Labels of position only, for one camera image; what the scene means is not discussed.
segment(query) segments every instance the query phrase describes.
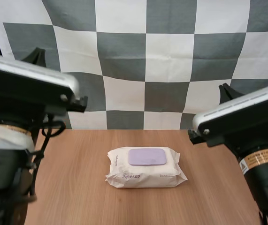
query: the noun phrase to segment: wooden table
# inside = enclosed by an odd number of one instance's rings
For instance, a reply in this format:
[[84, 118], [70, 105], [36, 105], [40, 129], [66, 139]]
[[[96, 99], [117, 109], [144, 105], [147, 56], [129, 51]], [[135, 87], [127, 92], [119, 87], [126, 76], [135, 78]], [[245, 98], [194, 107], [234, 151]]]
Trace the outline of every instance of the wooden table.
[[[188, 180], [173, 188], [117, 189], [107, 152], [167, 146]], [[67, 130], [51, 139], [26, 225], [258, 225], [258, 208], [232, 153], [193, 146], [187, 132]]]

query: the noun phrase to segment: fabric backdrop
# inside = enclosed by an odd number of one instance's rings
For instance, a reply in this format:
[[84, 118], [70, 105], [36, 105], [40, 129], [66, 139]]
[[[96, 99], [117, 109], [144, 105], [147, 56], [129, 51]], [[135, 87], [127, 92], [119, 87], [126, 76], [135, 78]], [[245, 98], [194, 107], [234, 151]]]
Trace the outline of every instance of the fabric backdrop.
[[88, 96], [72, 128], [190, 128], [218, 85], [268, 86], [268, 0], [0, 0], [2, 54], [35, 47]]

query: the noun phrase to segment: wet wipes package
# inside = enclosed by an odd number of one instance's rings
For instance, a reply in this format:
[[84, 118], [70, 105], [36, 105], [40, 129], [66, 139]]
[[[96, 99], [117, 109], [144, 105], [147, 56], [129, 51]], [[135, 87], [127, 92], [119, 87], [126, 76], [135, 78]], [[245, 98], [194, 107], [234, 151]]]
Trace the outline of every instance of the wet wipes package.
[[171, 188], [187, 180], [180, 154], [167, 147], [123, 147], [108, 152], [106, 181], [116, 188]]

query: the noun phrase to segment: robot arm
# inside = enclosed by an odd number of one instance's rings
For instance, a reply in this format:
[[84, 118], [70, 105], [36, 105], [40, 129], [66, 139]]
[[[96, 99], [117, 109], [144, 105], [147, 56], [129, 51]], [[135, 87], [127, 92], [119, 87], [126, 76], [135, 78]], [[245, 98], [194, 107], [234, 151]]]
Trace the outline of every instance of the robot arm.
[[230, 88], [226, 89], [227, 94], [229, 90], [237, 98], [195, 115], [190, 140], [193, 144], [206, 142], [208, 147], [224, 144], [236, 156], [263, 214], [262, 222], [267, 224], [268, 87], [244, 96]]
[[[25, 61], [45, 65], [44, 51]], [[47, 143], [66, 127], [54, 117], [84, 112], [86, 104], [73, 76], [0, 56], [0, 225], [24, 224], [28, 203], [37, 199], [35, 180]], [[35, 151], [40, 129], [45, 141]]]

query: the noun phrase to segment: purple plastic lid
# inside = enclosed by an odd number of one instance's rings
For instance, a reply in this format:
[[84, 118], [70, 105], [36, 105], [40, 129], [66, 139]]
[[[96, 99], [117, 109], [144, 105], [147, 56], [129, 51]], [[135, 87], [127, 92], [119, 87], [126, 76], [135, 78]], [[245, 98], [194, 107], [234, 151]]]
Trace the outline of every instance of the purple plastic lid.
[[166, 155], [163, 149], [131, 149], [129, 151], [130, 165], [164, 165]]

